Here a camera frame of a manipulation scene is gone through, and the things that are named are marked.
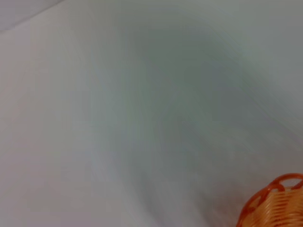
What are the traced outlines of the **orange woven plastic basket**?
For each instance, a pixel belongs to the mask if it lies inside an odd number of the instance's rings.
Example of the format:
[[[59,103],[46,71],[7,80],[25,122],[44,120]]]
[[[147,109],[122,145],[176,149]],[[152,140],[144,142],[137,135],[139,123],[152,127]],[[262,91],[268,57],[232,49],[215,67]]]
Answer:
[[[254,194],[236,227],[303,227],[303,174],[281,175]]]

